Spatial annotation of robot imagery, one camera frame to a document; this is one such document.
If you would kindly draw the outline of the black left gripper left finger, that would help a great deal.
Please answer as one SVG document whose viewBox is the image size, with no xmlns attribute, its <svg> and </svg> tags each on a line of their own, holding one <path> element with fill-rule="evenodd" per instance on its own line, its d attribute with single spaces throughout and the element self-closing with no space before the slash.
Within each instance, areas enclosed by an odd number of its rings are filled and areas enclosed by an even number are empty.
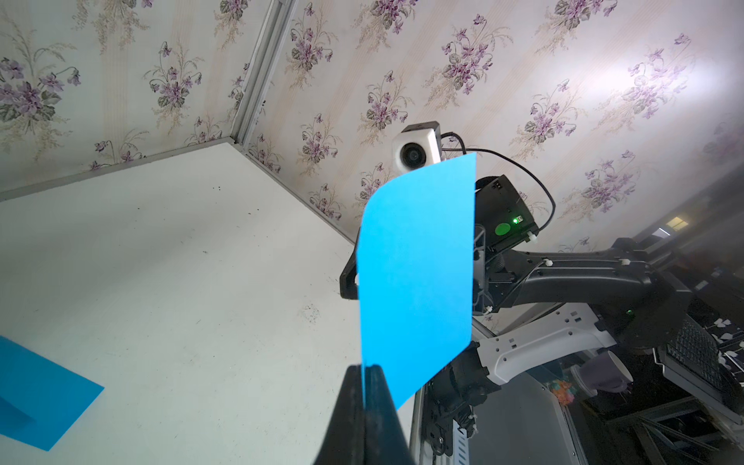
<svg viewBox="0 0 744 465">
<path fill-rule="evenodd" d="M 362 368 L 349 366 L 315 465 L 364 464 Z"/>
</svg>

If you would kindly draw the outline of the blue paper sheet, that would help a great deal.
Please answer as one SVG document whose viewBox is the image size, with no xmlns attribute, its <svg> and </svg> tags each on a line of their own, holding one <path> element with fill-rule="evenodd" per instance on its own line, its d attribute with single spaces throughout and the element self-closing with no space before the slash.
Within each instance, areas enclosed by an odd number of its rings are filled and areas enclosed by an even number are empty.
<svg viewBox="0 0 744 465">
<path fill-rule="evenodd" d="M 104 388 L 1 339 L 1 434 L 50 451 Z"/>
<path fill-rule="evenodd" d="M 471 342 L 475 154 L 383 185 L 356 248 L 362 363 L 402 407 Z"/>
</svg>

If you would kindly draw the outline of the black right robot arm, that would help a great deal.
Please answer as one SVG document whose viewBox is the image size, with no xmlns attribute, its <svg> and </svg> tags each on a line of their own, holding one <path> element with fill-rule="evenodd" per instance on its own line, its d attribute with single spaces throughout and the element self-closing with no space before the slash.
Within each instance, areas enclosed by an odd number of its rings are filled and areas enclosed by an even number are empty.
<svg viewBox="0 0 744 465">
<path fill-rule="evenodd" d="M 673 339 L 692 294 L 633 240 L 596 253 L 521 252 L 538 232 L 505 176 L 410 176 L 370 200 L 340 294 L 362 310 L 362 360 L 395 404 L 426 389 L 422 436 L 453 453 L 474 409 L 529 369 Z"/>
</svg>

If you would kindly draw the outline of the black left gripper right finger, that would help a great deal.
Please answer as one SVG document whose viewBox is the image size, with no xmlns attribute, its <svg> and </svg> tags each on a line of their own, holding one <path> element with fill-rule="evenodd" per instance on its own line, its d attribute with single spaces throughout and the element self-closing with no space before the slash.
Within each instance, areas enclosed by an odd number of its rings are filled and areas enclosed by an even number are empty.
<svg viewBox="0 0 744 465">
<path fill-rule="evenodd" d="M 414 465 L 383 368 L 363 372 L 364 464 Z"/>
</svg>

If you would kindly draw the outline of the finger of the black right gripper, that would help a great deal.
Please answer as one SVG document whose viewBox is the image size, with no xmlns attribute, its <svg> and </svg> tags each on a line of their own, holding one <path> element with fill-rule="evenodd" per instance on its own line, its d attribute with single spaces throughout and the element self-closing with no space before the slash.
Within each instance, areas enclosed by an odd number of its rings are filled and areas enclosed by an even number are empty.
<svg viewBox="0 0 744 465">
<path fill-rule="evenodd" d="M 356 281 L 358 277 L 357 251 L 358 246 L 355 245 L 352 254 L 339 276 L 339 294 L 343 300 L 358 300 L 358 284 Z"/>
</svg>

